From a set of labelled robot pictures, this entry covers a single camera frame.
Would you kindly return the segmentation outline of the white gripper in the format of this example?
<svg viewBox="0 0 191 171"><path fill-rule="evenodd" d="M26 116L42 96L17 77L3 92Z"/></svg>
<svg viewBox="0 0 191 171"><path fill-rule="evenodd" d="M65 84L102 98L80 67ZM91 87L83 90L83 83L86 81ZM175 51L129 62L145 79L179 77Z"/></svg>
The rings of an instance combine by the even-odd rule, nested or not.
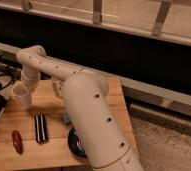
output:
<svg viewBox="0 0 191 171"><path fill-rule="evenodd" d="M39 71L32 68L23 68L21 72L21 80L24 85L30 90L31 96L37 89L38 82L41 79Z"/></svg>

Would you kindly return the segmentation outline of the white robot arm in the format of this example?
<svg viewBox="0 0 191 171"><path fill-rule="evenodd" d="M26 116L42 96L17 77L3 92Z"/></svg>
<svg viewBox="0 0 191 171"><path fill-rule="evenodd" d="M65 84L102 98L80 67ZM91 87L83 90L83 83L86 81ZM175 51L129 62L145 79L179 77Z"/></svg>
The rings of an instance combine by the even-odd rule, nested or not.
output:
<svg viewBox="0 0 191 171"><path fill-rule="evenodd" d="M144 171L106 101L108 81L85 69L52 60L36 45L16 54L22 64L21 78L33 87L41 72L62 83L56 91L63 97L69 118L94 171Z"/></svg>

